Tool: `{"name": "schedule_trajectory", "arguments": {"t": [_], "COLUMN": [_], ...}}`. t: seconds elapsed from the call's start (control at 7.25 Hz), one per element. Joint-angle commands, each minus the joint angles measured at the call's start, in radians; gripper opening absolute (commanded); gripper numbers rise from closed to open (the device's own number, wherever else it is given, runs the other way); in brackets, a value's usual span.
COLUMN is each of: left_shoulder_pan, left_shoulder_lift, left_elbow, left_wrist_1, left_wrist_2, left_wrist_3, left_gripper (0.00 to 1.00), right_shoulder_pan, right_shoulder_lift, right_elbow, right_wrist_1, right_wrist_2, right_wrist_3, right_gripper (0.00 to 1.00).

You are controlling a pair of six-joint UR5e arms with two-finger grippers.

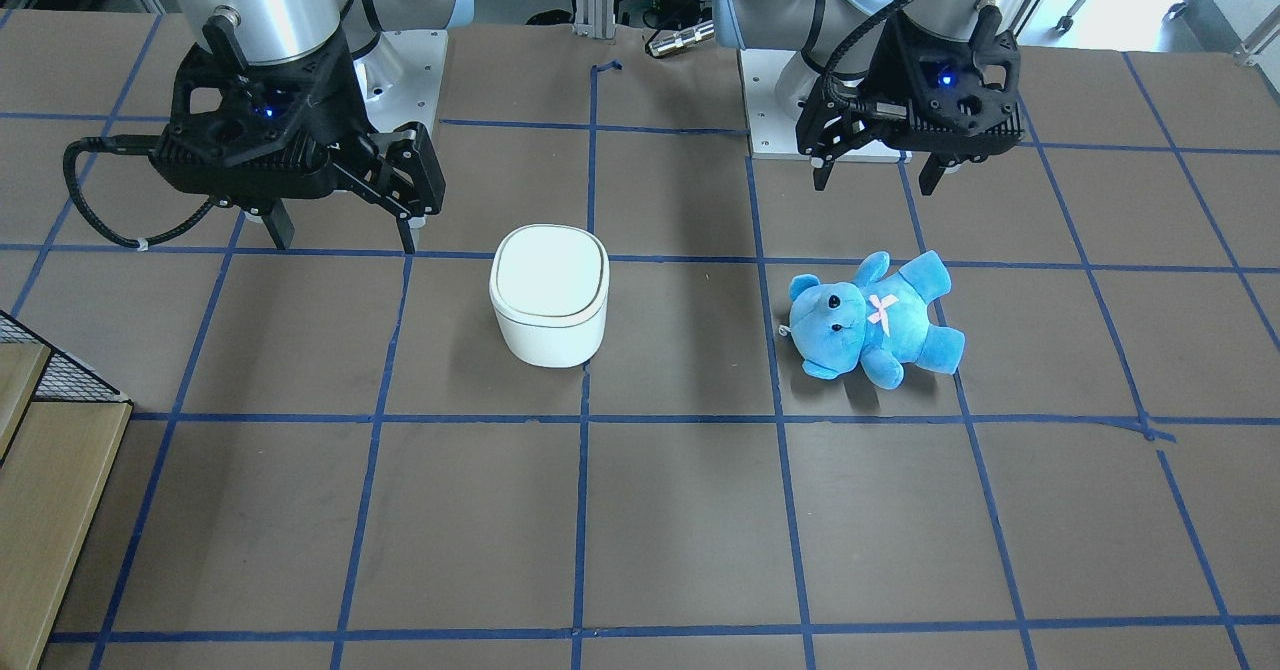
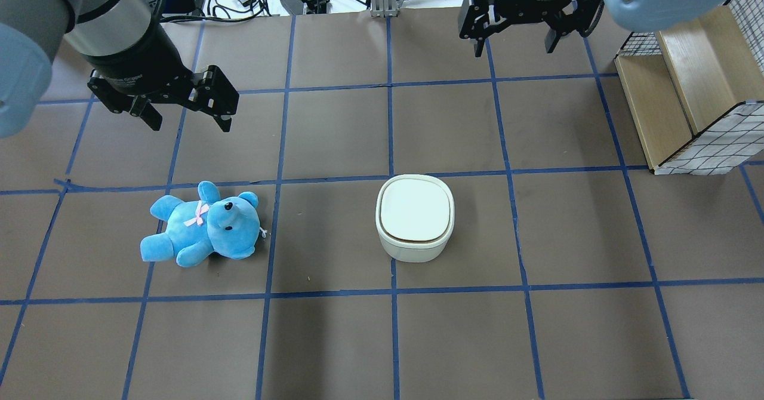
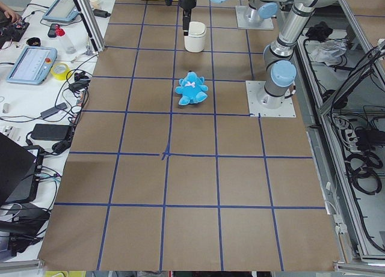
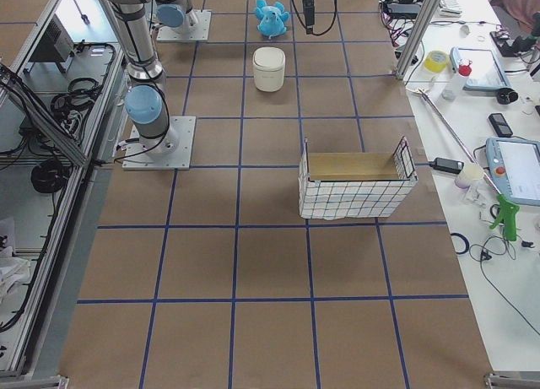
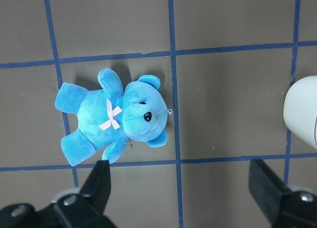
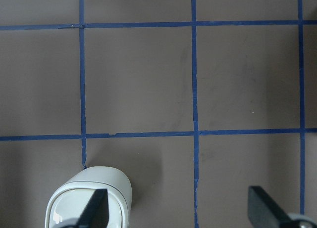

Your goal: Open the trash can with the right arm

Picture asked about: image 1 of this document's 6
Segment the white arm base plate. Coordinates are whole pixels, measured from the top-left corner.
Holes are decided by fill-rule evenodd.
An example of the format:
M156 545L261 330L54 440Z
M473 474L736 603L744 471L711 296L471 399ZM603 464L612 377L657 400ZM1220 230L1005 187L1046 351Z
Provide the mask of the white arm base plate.
M739 67L753 158L806 161L795 126L817 72L800 53L773 49L739 51Z
M366 114L381 133L410 122L435 127L449 33L411 29L380 35L369 53L355 59Z

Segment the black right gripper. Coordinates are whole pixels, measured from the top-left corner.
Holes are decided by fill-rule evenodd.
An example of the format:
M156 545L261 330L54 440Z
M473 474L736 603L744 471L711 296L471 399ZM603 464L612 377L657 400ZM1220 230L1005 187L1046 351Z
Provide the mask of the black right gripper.
M172 113L148 160L184 193L257 209L274 246L294 224L283 199L343 190L396 219L404 254L442 211L445 179L421 122L374 132L342 29L300 59L252 65L227 12L212 13L175 74Z

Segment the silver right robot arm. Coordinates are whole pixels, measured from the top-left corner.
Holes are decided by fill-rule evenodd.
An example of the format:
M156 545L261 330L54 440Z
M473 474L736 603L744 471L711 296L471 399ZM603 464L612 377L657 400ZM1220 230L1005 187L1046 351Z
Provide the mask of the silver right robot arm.
M289 200L353 193L402 249L443 209L431 131L448 31L475 0L177 0L195 46L150 161L175 190L237 208L285 250Z

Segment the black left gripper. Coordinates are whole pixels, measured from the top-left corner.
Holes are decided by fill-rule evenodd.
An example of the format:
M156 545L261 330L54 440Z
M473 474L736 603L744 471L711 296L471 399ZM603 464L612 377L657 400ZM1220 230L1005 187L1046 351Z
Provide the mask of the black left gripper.
M905 108L886 120L874 104L845 97L828 73L819 73L796 123L797 150L810 158L815 191L824 191L838 158L878 140L895 150L931 152L920 169L920 193L929 197L954 168L954 156L982 159L1021 141L1016 99L1020 53L996 5L978 12L968 38L950 40L918 27L905 12L884 24L868 73L877 102Z

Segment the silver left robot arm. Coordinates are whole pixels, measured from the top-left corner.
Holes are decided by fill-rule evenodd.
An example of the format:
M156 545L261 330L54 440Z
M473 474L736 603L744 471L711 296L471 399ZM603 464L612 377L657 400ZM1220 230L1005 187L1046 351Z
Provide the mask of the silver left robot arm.
M809 79L794 100L797 151L824 190L868 143L922 152L931 195L946 170L1021 142L1021 56L1011 15L1025 0L713 0L717 41L792 51Z

